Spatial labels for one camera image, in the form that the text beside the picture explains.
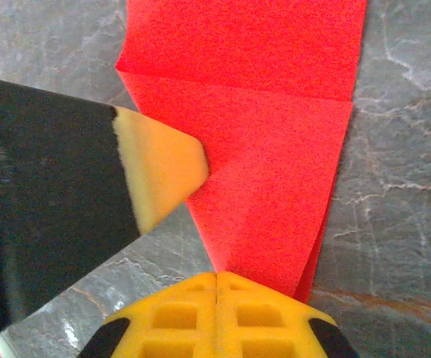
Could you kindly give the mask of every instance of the marble surface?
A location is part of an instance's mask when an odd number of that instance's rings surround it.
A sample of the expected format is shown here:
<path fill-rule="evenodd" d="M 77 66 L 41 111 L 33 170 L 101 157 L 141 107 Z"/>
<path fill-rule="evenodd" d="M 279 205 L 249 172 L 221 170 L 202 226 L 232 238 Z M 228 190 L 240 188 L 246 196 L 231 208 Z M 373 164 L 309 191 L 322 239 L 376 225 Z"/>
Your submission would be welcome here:
<path fill-rule="evenodd" d="M 0 79 L 133 107 L 124 0 L 0 1 Z M 311 304 L 362 357 L 431 357 L 431 0 L 371 0 Z M 184 206 L 4 336 L 75 357 L 113 311 L 211 269 Z"/>

